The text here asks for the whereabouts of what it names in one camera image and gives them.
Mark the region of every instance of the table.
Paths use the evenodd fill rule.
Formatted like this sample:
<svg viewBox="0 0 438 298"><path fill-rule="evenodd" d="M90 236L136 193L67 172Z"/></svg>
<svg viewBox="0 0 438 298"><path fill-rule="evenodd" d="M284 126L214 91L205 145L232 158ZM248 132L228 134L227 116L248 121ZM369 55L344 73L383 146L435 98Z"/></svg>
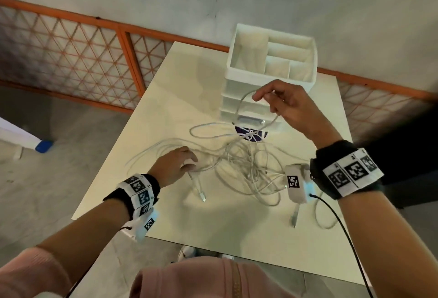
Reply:
<svg viewBox="0 0 438 298"><path fill-rule="evenodd" d="M166 138L194 140L190 127L218 120L226 60L227 53L175 42L73 219L98 205L128 174L147 172L156 160L156 152L148 152L127 172L125 163L135 154ZM339 133L351 140L336 78L318 74L310 96ZM213 127L207 133L220 134ZM212 147L223 143L201 141ZM315 156L315 146L292 128L270 133L266 141L303 158ZM341 227L324 230L316 225L315 201L301 206L293 229L290 217L296 205L286 190L278 206L266 207L226 188L213 170L202 173L200 181L206 202L195 193L188 175L161 191L155 205L158 221L149 237L363 284ZM337 203L330 203L340 214ZM329 222L334 218L322 203L318 215Z"/></svg>

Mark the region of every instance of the black wristband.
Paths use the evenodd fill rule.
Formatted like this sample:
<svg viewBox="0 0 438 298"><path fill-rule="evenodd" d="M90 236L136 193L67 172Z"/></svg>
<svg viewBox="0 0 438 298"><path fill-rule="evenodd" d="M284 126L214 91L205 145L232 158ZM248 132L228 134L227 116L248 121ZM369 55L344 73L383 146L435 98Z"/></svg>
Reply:
<svg viewBox="0 0 438 298"><path fill-rule="evenodd" d="M158 183L158 180L156 180L155 177L150 175L150 174L142 174L142 175L149 181L149 183L152 186L152 192L154 193L154 197L155 197L152 205L155 205L156 202L159 200L158 194L160 193L160 190L161 190L160 185ZM130 221L133 220L135 209L134 209L134 206L132 205L131 198L125 192L124 189L122 189L120 187L115 189L109 195L107 195L105 198L103 198L103 201L108 200L108 199L118 199L118 200L122 201L125 204L126 209L128 211L129 220Z"/></svg>
<svg viewBox="0 0 438 298"><path fill-rule="evenodd" d="M356 146L346 140L336 141L334 144L321 148L316 151L316 159L310 160L310 173L314 182L318 187L332 199L337 200L342 198L336 187L331 183L327 176L322 172L332 163L358 150ZM376 181L354 193L362 193L369 191L381 191L382 185L380 181Z"/></svg>

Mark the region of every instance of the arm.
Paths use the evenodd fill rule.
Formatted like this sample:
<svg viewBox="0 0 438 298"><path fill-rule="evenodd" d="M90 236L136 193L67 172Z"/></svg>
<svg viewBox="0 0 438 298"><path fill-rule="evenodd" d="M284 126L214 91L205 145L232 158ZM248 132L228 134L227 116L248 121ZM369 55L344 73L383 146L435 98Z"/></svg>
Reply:
<svg viewBox="0 0 438 298"><path fill-rule="evenodd" d="M188 147L178 148L161 156L148 174L152 175L163 188L176 182L187 171L196 168L194 164L183 165L184 161L189 158L195 162L198 161ZM76 283L123 224L129 221L129 217L129 211L123 201L108 199L102 202L37 245L38 248L47 251L55 258L58 267L52 267L53 265L47 267L46 263L44 268L36 269L31 260L33 256L28 258L19 256L0 269L0 292L8 292L14 297L33 297L44 291L55 292L59 295L67 294L70 289L67 284L55 289L50 286L51 284L47 284L53 281L46 281L45 276L52 279L62 269L67 273L70 283ZM44 274L33 278L38 283L29 283L29 272L17 271L18 267L30 268L34 273L44 272ZM17 283L26 286L26 290L20 290L20 285Z"/></svg>
<svg viewBox="0 0 438 298"><path fill-rule="evenodd" d="M253 95L262 97L318 149L342 140L301 86L275 80ZM438 297L436 259L382 192L356 192L339 205L379 297Z"/></svg>

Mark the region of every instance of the concrete floor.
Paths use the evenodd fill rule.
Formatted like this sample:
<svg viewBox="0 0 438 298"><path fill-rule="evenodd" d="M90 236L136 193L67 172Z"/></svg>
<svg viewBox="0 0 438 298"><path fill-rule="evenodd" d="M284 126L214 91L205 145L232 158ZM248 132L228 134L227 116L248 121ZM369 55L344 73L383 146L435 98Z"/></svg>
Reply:
<svg viewBox="0 0 438 298"><path fill-rule="evenodd" d="M41 139L46 154L0 143L0 266L71 222L70 218L129 119L129 115L0 87L0 117ZM127 297L142 267L175 261L178 244L117 234L73 297ZM282 286L305 298L368 297L364 286L261 264Z"/></svg>

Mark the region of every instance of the pink clothing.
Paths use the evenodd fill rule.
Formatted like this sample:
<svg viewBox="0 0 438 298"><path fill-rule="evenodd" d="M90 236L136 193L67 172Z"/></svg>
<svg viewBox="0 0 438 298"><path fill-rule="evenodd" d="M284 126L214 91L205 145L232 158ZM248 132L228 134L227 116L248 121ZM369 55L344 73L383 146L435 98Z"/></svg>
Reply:
<svg viewBox="0 0 438 298"><path fill-rule="evenodd" d="M45 291L65 295L71 286L61 264L37 247L23 251L0 268L2 298L31 298ZM132 284L130 297L294 298L257 265L214 257L142 269Z"/></svg>

